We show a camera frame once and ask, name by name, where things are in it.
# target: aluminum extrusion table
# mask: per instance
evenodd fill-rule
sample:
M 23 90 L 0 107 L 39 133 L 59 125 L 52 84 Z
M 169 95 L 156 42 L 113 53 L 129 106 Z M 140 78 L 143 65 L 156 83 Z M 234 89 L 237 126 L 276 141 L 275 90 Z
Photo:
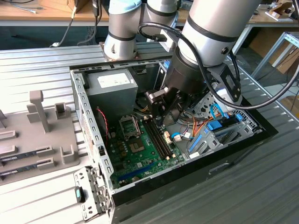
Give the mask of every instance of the aluminum extrusion table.
M 150 52 L 148 56 L 167 55 L 157 43 L 139 48 L 145 55 Z M 65 102 L 74 110 L 69 66 L 103 60 L 98 46 L 0 51 L 0 107 L 4 113 L 24 111 L 28 91 L 40 89 L 44 107 Z M 250 103 L 270 96 L 249 74 L 240 72 L 242 93 Z M 3 99 L 11 103 L 4 104 Z M 279 131 L 270 142 L 235 167 L 124 223 L 297 223 L 299 121 L 278 102 L 259 111 Z M 89 159 L 77 116 L 72 116 L 80 164 L 0 186 L 2 223 L 84 223 L 72 173 L 88 165 Z M 106 224 L 108 218 L 103 215 L 89 223 Z

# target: workbench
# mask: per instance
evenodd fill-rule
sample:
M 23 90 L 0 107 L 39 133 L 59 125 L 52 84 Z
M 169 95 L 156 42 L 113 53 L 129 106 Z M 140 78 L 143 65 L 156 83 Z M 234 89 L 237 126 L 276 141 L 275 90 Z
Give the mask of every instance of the workbench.
M 37 7 L 38 1 L 27 4 L 19 4 L 22 7 Z M 65 12 L 54 8 L 44 7 L 36 10 L 37 14 L 20 10 L 9 3 L 0 1 L 0 26 L 68 26 L 71 20 L 71 12 Z M 189 12 L 179 10 L 178 24 L 183 26 Z M 109 15 L 102 6 L 102 18 L 98 26 L 108 26 Z M 94 26 L 94 15 L 91 1 L 88 2 L 76 15 L 72 26 Z
M 24 4 L 26 6 L 38 6 L 37 0 Z M 242 31 L 239 39 L 237 40 L 233 52 L 236 54 L 246 37 L 249 35 L 253 27 L 297 27 L 297 21 L 293 22 L 277 22 L 273 18 L 267 16 L 265 12 L 268 10 L 258 9 L 258 14 L 253 15 Z M 189 11 L 179 9 L 178 11 L 178 24 L 177 26 L 184 26 L 187 20 Z M 44 10 L 38 10 L 37 14 L 26 12 L 11 6 L 9 3 L 0 1 L 0 26 L 68 26 L 70 22 L 71 13 L 60 11 L 53 8 L 44 7 Z M 102 7 L 102 19 L 98 26 L 108 26 L 109 15 Z M 92 13 L 91 2 L 81 9 L 76 14 L 72 26 L 94 26 L 94 16 Z
M 167 54 L 158 43 L 147 44 L 138 47 Z M 25 111 L 28 91 L 43 90 L 44 107 L 65 102 L 74 110 L 69 66 L 103 61 L 102 49 L 96 45 L 0 51 L 1 109 L 4 113 Z M 226 63 L 232 69 L 232 63 Z M 242 68 L 240 72 L 242 94 L 250 103 L 270 96 Z M 271 141 L 231 169 L 123 223 L 298 223 L 299 121 L 279 102 L 259 112 L 279 131 Z M 76 113 L 71 115 L 80 164 L 0 186 L 1 223 L 84 223 L 72 174 L 90 162 Z M 103 215 L 89 223 L 107 224 L 108 218 Z

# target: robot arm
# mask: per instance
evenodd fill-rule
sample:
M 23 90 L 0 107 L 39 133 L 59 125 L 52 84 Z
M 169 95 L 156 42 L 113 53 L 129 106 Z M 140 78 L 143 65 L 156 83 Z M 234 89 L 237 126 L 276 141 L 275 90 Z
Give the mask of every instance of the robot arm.
M 240 81 L 223 61 L 259 3 L 260 0 L 195 0 L 182 31 L 200 55 L 209 80 L 216 81 L 218 95 L 237 105 L 242 101 Z M 208 92 L 197 60 L 182 40 L 171 59 L 165 85 L 159 92 L 146 93 L 158 125 L 168 113 L 176 120 L 190 103 L 198 102 Z M 224 112 L 233 110 L 217 99 L 216 102 Z
M 136 56 L 135 36 L 143 22 L 159 22 L 168 26 L 175 23 L 176 0 L 111 0 L 109 6 L 109 34 L 104 52 L 114 60 L 130 60 Z M 159 29 L 146 28 L 149 34 L 160 33 Z

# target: wooden table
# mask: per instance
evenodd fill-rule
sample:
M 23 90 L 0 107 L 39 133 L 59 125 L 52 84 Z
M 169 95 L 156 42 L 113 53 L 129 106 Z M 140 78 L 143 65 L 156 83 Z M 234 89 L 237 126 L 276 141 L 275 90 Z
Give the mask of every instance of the wooden table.
M 37 0 L 22 6 L 36 7 Z M 9 3 L 0 1 L 0 26 L 67 26 L 70 21 L 71 13 L 60 11 L 57 9 L 44 7 L 43 10 L 37 10 L 37 14 L 23 11 L 12 6 Z M 179 10 L 178 24 L 183 26 L 189 12 Z M 99 26 L 108 26 L 109 15 L 102 7 L 102 19 Z M 72 26 L 93 26 L 94 15 L 92 5 L 89 2 L 76 14 Z

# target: table leg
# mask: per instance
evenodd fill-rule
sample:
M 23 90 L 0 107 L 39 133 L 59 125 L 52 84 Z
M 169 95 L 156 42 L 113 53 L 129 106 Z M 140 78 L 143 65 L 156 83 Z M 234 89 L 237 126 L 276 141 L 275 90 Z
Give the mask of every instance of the table leg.
M 264 65 L 269 61 L 273 53 L 279 48 L 279 46 L 284 42 L 286 36 L 286 32 L 284 32 L 279 39 L 275 42 L 273 47 L 269 50 L 269 52 L 266 54 L 266 56 L 263 58 L 263 60 L 258 64 L 257 68 L 253 71 L 251 74 L 252 77 L 255 77 L 259 71 L 264 67 Z
M 289 51 L 291 50 L 291 48 L 294 45 L 292 43 L 290 43 L 285 50 L 281 53 L 281 55 L 276 59 L 276 61 L 272 64 L 272 67 L 275 68 L 276 66 L 278 66 L 281 61 L 285 58 L 285 56 L 289 53 Z
M 245 29 L 243 30 L 243 32 L 241 33 L 239 39 L 237 40 L 237 42 L 235 43 L 235 45 L 233 47 L 233 53 L 235 55 L 238 52 L 238 50 L 240 49 L 240 47 L 242 46 L 242 44 L 244 43 L 246 37 L 248 36 L 248 34 L 250 33 L 252 28 L 253 28 L 253 26 L 247 25 L 245 27 Z

